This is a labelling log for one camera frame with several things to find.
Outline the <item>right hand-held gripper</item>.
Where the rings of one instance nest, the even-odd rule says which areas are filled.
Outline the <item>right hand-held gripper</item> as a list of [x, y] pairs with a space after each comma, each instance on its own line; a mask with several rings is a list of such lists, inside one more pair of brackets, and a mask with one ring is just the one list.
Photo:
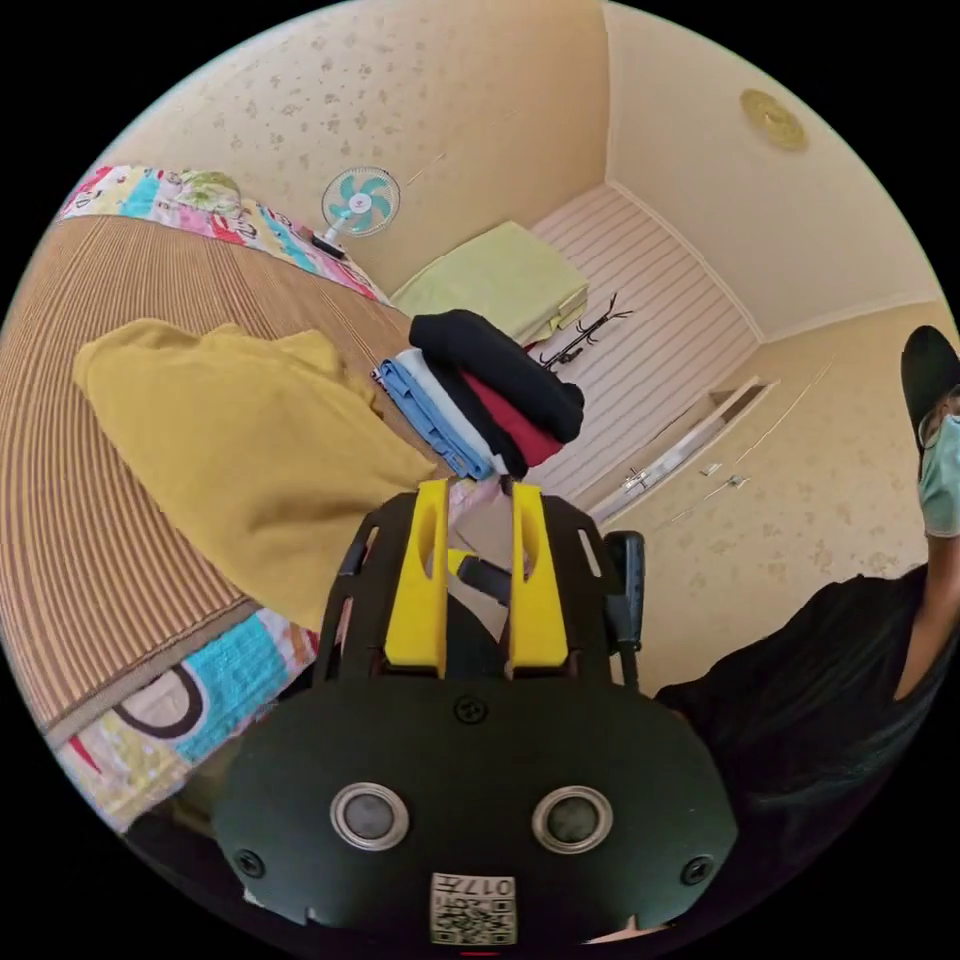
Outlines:
[[449, 548], [448, 572], [457, 576], [464, 585], [495, 600], [499, 605], [510, 604], [511, 572], [478, 557], [474, 551]]

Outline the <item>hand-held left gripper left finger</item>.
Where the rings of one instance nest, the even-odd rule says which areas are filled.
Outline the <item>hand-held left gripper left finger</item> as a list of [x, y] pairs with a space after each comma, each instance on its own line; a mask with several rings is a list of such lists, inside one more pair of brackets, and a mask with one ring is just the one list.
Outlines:
[[384, 656], [396, 670], [442, 677], [447, 661], [448, 484], [420, 485], [402, 554]]

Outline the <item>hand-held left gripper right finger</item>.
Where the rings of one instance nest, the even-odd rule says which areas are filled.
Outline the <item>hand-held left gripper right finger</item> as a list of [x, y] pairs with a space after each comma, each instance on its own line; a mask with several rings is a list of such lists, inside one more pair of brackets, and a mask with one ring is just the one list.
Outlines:
[[538, 487], [512, 492], [510, 663], [514, 670], [559, 670], [569, 656], [543, 497]]

